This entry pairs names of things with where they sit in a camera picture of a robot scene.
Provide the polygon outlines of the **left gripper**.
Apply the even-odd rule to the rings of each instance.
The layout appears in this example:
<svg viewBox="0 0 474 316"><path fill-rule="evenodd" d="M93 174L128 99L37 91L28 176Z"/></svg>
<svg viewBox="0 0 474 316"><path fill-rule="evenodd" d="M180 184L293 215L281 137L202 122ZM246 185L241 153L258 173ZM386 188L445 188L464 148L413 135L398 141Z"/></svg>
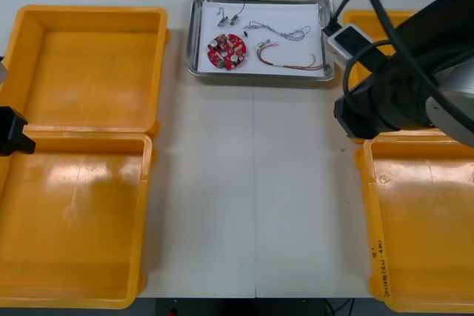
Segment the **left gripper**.
<svg viewBox="0 0 474 316"><path fill-rule="evenodd" d="M23 134L27 121L12 107L1 107L1 156L33 154L36 142Z"/></svg>

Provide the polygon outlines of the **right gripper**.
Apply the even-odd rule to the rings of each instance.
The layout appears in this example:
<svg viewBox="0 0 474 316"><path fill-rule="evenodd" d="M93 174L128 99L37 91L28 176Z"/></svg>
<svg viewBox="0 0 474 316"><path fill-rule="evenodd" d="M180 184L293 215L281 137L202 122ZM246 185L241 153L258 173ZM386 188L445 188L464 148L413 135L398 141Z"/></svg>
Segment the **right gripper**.
<svg viewBox="0 0 474 316"><path fill-rule="evenodd" d="M334 116L349 138L373 139L404 128L404 115L397 99L398 75L391 70L372 73L334 104Z"/></svg>

